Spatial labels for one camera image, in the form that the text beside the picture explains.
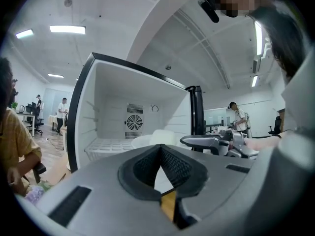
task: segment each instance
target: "table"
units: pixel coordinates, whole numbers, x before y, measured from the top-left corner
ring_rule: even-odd
[[[48,121],[50,124],[52,124],[52,130],[54,130],[54,123],[58,125],[58,122],[57,122],[57,116],[52,116],[50,115],[48,117]]]
[[[24,111],[23,113],[20,113],[20,112],[16,112],[16,114],[18,115],[18,116],[23,116],[23,124],[24,124],[24,122],[25,122],[25,117],[32,117],[32,119],[33,119],[33,123],[32,123],[32,136],[34,136],[34,131],[35,131],[35,114],[32,114],[32,113],[30,113],[30,112],[26,112],[26,111]]]

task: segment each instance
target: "refrigerator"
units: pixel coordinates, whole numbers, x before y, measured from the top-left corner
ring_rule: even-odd
[[[71,171],[128,153],[134,139],[150,137],[155,130],[174,132],[181,147],[185,146],[179,142],[183,136],[204,134],[201,88],[91,53],[69,108],[66,136]]]

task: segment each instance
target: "woman in yellow shirt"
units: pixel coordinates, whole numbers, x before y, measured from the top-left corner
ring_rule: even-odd
[[[21,177],[41,160],[40,147],[16,113],[7,108],[11,93],[12,71],[10,63],[0,58],[0,162],[14,192],[25,195]]]

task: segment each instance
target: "ceiling light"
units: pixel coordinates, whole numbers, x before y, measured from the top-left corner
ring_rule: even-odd
[[[262,52],[262,31],[261,25],[258,21],[255,21],[256,40],[257,40],[257,55],[261,55]]]
[[[31,29],[29,30],[25,30],[23,32],[20,32],[20,33],[17,33],[15,34],[17,38],[22,38],[22,37],[26,37],[26,36],[29,36],[29,35],[33,35],[33,31]]]
[[[50,26],[49,28],[51,32],[70,32],[85,34],[84,26]]]
[[[62,75],[56,75],[56,74],[48,74],[50,77],[57,77],[57,78],[63,78]]]
[[[257,76],[257,75],[254,76],[254,78],[253,78],[253,80],[252,80],[252,88],[253,88],[254,86],[256,86],[257,79],[258,79],[258,76]]]

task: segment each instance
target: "wooden floor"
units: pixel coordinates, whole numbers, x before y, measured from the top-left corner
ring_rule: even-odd
[[[40,175],[42,177],[51,169],[54,163],[64,155],[64,150],[63,137],[57,135],[56,131],[53,131],[51,126],[43,125],[40,129],[43,131],[43,135],[41,136],[39,133],[35,133],[33,139],[41,148],[41,162],[47,169],[45,173]],[[26,177],[31,184],[36,184],[32,171],[27,173]]]

